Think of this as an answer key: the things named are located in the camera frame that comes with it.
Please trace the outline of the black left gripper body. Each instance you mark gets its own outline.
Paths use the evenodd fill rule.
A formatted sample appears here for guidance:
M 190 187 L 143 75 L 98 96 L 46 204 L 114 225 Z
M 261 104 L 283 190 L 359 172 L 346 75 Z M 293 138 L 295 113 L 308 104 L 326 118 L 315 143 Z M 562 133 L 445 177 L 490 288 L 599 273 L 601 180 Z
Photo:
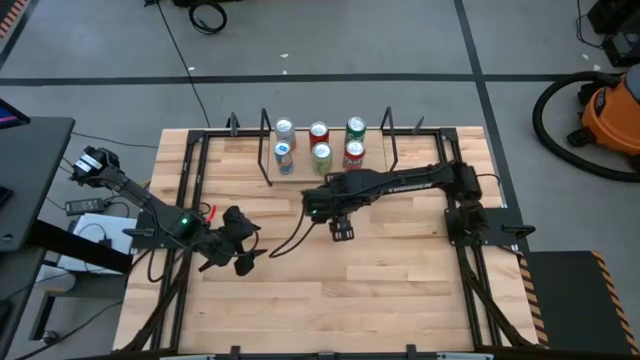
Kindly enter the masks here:
M 253 224 L 238 206 L 233 205 L 223 213 L 223 225 L 218 228 L 211 227 L 215 213 L 216 206 L 213 205 L 205 218 L 207 237 L 202 245 L 205 258 L 236 258 L 257 249 L 260 227 Z

